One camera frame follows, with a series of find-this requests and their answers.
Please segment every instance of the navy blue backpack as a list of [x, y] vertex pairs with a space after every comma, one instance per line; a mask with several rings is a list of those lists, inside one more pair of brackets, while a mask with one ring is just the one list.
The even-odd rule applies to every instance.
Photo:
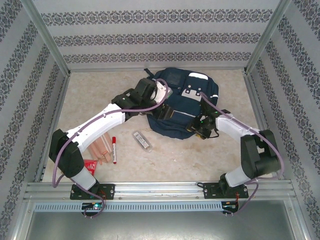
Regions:
[[186, 130], [194, 117], [201, 113], [200, 92], [205, 93], [210, 101], [216, 105], [219, 87], [213, 79], [205, 74], [169, 67], [153, 75], [147, 68], [145, 71], [150, 79], [163, 79], [172, 89], [172, 95], [165, 100], [165, 104], [173, 108], [174, 112], [168, 120], [157, 120], [147, 115], [150, 128], [164, 136], [176, 139], [187, 139], [194, 132]]

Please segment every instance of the table surface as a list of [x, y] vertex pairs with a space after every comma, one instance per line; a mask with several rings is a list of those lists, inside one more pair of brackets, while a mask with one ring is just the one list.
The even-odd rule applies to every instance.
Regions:
[[[258, 128], [241, 70], [198, 72], [218, 84], [219, 108]], [[57, 128], [66, 132], [79, 126], [145, 77], [144, 71], [72, 73]], [[152, 144], [151, 152], [145, 152], [134, 140], [132, 133], [136, 130]], [[240, 144], [223, 132], [218, 138], [206, 140], [196, 136], [185, 140], [169, 138], [153, 132], [147, 117], [139, 115], [108, 133], [117, 139], [117, 164], [97, 165], [94, 176], [100, 182], [216, 181], [240, 164]], [[91, 159], [88, 151], [83, 158]], [[53, 167], [49, 160], [43, 182], [52, 180]]]

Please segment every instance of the white label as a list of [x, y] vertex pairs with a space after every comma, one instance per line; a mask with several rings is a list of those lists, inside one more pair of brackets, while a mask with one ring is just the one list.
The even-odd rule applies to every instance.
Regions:
[[196, 72], [192, 72], [189, 74], [189, 77], [195, 77], [195, 78], [199, 78], [199, 79], [205, 79], [208, 80], [208, 76], [201, 74], [201, 73], [196, 73]]
[[117, 162], [117, 152], [116, 152], [116, 144], [112, 143], [112, 148], [113, 148], [113, 163]]
[[133, 135], [139, 141], [139, 143], [144, 147], [144, 149], [148, 149], [150, 147], [149, 144], [144, 140], [144, 138], [138, 132], [135, 132]]

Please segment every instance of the striped wall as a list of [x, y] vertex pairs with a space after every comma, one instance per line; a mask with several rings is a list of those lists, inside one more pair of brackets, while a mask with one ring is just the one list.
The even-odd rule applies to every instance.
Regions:
[[312, 239], [320, 239], [319, 16], [319, 0], [293, 0], [251, 73]]
[[279, 0], [34, 0], [71, 70], [245, 67]]
[[35, 178], [65, 76], [19, 0], [0, 0], [0, 240]]

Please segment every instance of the purple cable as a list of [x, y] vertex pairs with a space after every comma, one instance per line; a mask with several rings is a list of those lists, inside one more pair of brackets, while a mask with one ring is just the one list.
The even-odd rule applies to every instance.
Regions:
[[258, 133], [257, 131], [253, 130], [250, 126], [247, 126], [245, 124], [243, 124], [242, 122], [240, 122], [239, 120], [229, 116], [228, 114], [224, 113], [221, 109], [219, 109], [218, 107], [216, 107], [215, 105], [213, 105], [209, 100], [208, 97], [203, 93], [200, 92], [201, 97], [211, 106], [213, 107], [215, 110], [217, 110], [219, 113], [221, 113], [222, 115], [226, 116], [228, 119], [230, 119], [231, 121], [235, 122], [236, 124], [238, 124], [239, 126], [245, 128], [246, 130], [249, 130], [250, 132], [252, 132], [253, 134], [257, 135], [259, 138], [261, 138], [266, 144], [268, 144], [270, 146], [270, 148], [275, 152], [276, 156], [279, 159], [280, 162], [280, 172], [273, 177], [256, 177], [254, 179], [251, 179], [249, 181], [247, 181], [245, 184], [250, 184], [252, 182], [254, 182], [255, 180], [272, 180], [272, 179], [277, 179], [280, 178], [285, 171], [285, 163], [284, 160], [282, 159], [279, 151], [276, 149], [276, 147], [270, 142], [268, 141], [264, 136], [262, 136], [260, 133]]
[[256, 184], [256, 187], [253, 191], [253, 193], [250, 195], [250, 197], [247, 199], [247, 201], [245, 201], [245, 203], [240, 207], [240, 209], [238, 211], [236, 211], [235, 213], [232, 213], [231, 211], [229, 210], [226, 210], [224, 209], [223, 211], [224, 212], [227, 212], [229, 214], [232, 215], [232, 217], [238, 213], [240, 213], [247, 205], [248, 203], [250, 202], [250, 200], [254, 197], [254, 195], [256, 194], [256, 192], [258, 191], [258, 188], [259, 188], [259, 183], [256, 181], [256, 182], [251, 182], [251, 183], [248, 183], [247, 185], [250, 185], [250, 184]]
[[[79, 133], [81, 133], [85, 128], [87, 128], [88, 126], [90, 126], [91, 124], [93, 124], [95, 121], [107, 116], [107, 115], [110, 115], [110, 114], [115, 114], [115, 113], [140, 113], [140, 112], [148, 112], [148, 111], [151, 111], [153, 109], [156, 109], [157, 107], [161, 106], [164, 101], [166, 100], [167, 96], [168, 96], [168, 93], [169, 93], [169, 87], [168, 87], [168, 84], [165, 80], [161, 79], [161, 78], [158, 78], [157, 80], [155, 80], [155, 82], [162, 82], [164, 85], [165, 85], [165, 95], [163, 97], [163, 99], [156, 105], [152, 106], [152, 107], [148, 107], [148, 108], [144, 108], [144, 109], [118, 109], [118, 110], [113, 110], [113, 111], [109, 111], [109, 112], [106, 112], [106, 113], [103, 113], [97, 117], [95, 117], [94, 119], [92, 119], [91, 121], [89, 121], [87, 124], [85, 124], [83, 127], [81, 127], [78, 132], [76, 132], [75, 134], [72, 135], [72, 137], [70, 137], [66, 142], [65, 144], [61, 147], [58, 155], [56, 156], [56, 160], [55, 160], [55, 163], [54, 163], [54, 169], [53, 169], [53, 174], [52, 174], [52, 186], [54, 188], [56, 188], [58, 185], [59, 185], [59, 182], [61, 181], [61, 179], [63, 178], [64, 174], [61, 175], [58, 180], [56, 181], [56, 175], [57, 175], [57, 169], [58, 169], [58, 164], [59, 164], [59, 161], [60, 161], [60, 158], [61, 158], [61, 155], [62, 153], [64, 152], [64, 150], [66, 149], [66, 147], [68, 146], [69, 143], [71, 143], [71, 141], [79, 135]], [[76, 184], [78, 188], [80, 188], [82, 191], [86, 192], [87, 194], [90, 194], [98, 199], [100, 199], [102, 201], [102, 205], [103, 207], [101, 208], [101, 210], [95, 214], [94, 216], [91, 216], [90, 218], [95, 218], [96, 216], [100, 215], [102, 213], [102, 211], [105, 209], [105, 206], [106, 206], [106, 203], [105, 201], [103, 200], [102, 197], [99, 197], [98, 195], [96, 194], [93, 194], [92, 192], [89, 192], [87, 190], [85, 190], [82, 186]]]

